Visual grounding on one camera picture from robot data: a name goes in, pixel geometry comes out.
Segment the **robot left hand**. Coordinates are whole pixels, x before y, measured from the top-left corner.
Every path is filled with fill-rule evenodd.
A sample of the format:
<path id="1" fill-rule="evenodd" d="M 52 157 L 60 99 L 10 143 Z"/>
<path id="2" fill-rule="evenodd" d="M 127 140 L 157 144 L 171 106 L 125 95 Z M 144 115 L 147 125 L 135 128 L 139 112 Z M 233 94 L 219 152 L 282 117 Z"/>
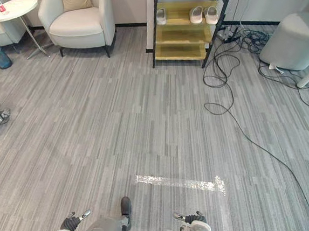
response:
<path id="1" fill-rule="evenodd" d="M 82 215 L 76 216 L 75 211 L 71 212 L 67 218 L 63 221 L 63 223 L 60 226 L 60 229 L 63 230 L 69 230 L 69 231 L 75 231 L 75 229 L 78 227 L 78 225 L 85 219 L 87 216 L 91 214 L 91 210 L 86 210 Z"/>

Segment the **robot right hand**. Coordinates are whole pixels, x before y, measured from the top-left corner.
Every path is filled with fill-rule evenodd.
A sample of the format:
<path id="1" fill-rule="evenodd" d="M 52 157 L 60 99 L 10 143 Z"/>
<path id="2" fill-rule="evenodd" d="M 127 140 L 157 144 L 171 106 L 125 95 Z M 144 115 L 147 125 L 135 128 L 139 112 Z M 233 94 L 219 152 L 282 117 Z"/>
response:
<path id="1" fill-rule="evenodd" d="M 173 213 L 173 218 L 176 220 L 180 220 L 183 221 L 185 223 L 191 224 L 193 221 L 200 221 L 200 222 L 207 222 L 207 219 L 205 218 L 205 216 L 200 212 L 200 211 L 196 211 L 195 214 L 192 215 L 182 215 L 180 213 Z"/>

